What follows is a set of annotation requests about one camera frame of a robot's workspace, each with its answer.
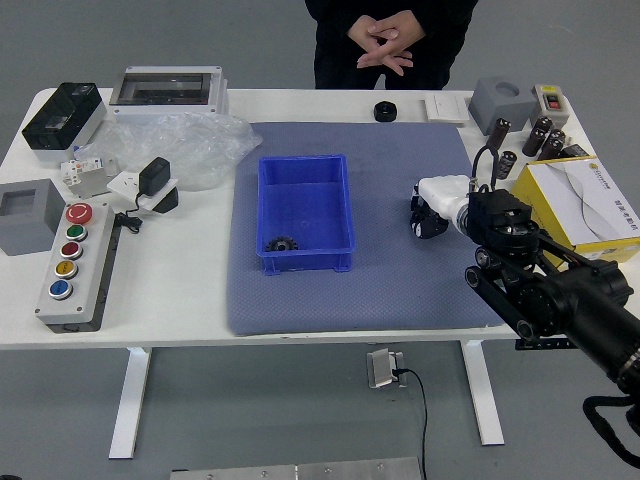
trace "blue button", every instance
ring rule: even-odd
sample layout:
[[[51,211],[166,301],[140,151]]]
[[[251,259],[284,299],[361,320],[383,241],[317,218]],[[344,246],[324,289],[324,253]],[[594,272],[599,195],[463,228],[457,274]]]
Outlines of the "blue button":
[[[58,280],[49,287],[49,295],[56,300],[64,300],[73,292],[73,287],[66,280]]]

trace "red button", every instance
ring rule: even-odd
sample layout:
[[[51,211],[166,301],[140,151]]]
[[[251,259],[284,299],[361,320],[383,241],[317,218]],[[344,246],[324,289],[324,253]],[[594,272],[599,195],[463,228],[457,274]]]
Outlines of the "red button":
[[[67,220],[77,225],[84,225],[93,216],[93,209],[88,203],[76,203],[67,209]]]
[[[75,260],[82,255],[82,247],[76,242],[65,243],[60,249],[60,255],[63,258]]]

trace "black clothing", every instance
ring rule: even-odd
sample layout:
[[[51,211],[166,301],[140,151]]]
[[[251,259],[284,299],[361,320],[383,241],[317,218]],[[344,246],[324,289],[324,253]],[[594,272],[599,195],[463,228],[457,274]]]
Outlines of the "black clothing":
[[[449,70],[462,49],[477,0],[305,0],[318,22],[314,71],[316,88],[373,88],[386,74],[390,89],[440,90],[449,81]],[[411,45],[411,68],[399,76],[389,68],[358,69],[364,53],[347,32],[362,15],[376,20],[402,10],[411,10],[424,30],[425,38]]]

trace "robotic arm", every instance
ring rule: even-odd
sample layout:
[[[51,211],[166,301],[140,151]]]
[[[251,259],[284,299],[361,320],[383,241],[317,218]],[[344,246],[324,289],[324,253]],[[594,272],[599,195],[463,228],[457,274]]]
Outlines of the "robotic arm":
[[[530,206],[506,190],[477,190],[464,176],[422,179],[411,207],[418,237],[438,235],[453,222],[479,245],[477,266],[465,272],[467,284],[521,338],[566,335],[628,395],[591,397],[583,409],[615,453],[640,468],[640,457],[596,412],[599,406],[632,406],[627,420],[640,436],[640,320],[624,309],[633,289],[617,263],[588,260],[557,244],[531,220]],[[568,269],[559,271],[545,252]]]

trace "yellow button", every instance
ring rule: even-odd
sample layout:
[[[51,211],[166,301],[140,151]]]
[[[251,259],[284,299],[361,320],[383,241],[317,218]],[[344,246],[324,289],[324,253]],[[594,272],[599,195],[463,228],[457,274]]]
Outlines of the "yellow button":
[[[78,273],[78,267],[70,260],[64,260],[56,265],[56,275],[59,278],[73,278]]]

